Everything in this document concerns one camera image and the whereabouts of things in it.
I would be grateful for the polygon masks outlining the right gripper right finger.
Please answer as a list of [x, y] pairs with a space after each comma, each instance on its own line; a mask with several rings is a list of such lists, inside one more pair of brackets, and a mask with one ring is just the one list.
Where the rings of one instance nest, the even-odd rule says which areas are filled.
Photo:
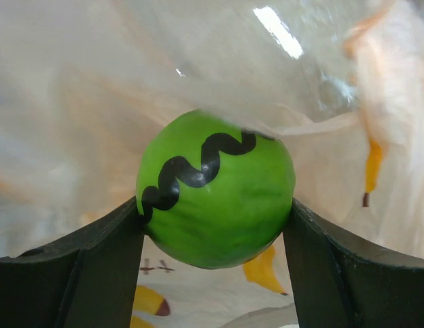
[[300, 327], [424, 327], [424, 259], [367, 241], [298, 200], [283, 239]]

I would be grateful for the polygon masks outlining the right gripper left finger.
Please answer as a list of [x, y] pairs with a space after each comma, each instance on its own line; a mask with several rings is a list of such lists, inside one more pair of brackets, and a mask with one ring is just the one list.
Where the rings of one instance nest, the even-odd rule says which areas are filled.
[[0, 258], [0, 327], [129, 327], [143, 232], [136, 200]]

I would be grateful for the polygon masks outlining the green watermelon ball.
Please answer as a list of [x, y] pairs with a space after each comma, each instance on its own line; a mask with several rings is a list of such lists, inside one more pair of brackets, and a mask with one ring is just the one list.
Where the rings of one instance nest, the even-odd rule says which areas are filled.
[[194, 110], [146, 147], [137, 208], [145, 233], [168, 256], [224, 269], [252, 260], [280, 235], [295, 184], [282, 141]]

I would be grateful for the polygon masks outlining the orange banana print plastic bag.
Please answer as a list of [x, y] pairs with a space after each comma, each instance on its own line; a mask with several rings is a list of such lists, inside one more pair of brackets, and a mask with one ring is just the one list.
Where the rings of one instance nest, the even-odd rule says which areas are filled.
[[[0, 1], [0, 258], [137, 206], [146, 147], [194, 110], [282, 141], [293, 201], [424, 259], [424, 1]], [[129, 327], [300, 327], [285, 226], [202, 269], [137, 212]]]

